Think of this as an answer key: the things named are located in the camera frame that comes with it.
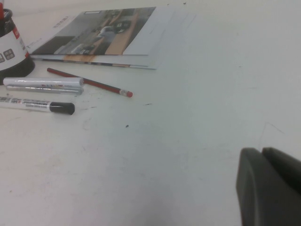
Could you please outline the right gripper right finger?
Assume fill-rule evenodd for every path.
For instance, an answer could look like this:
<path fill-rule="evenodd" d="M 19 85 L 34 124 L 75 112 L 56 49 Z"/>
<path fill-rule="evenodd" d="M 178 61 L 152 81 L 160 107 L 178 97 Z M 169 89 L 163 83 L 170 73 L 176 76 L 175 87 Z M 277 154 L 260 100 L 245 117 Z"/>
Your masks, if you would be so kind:
<path fill-rule="evenodd" d="M 300 160 L 297 160 L 292 156 L 272 147 L 263 148 L 262 154 L 284 179 L 301 179 Z"/>

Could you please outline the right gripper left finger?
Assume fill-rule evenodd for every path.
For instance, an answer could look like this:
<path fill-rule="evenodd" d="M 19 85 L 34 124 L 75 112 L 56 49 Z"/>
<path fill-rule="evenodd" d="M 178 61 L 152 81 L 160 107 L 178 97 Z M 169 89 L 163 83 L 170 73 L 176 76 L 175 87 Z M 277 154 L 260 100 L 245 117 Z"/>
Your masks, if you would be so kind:
<path fill-rule="evenodd" d="M 262 151 L 240 152 L 236 191 L 244 226 L 299 226 L 301 180 L 284 179 Z"/>

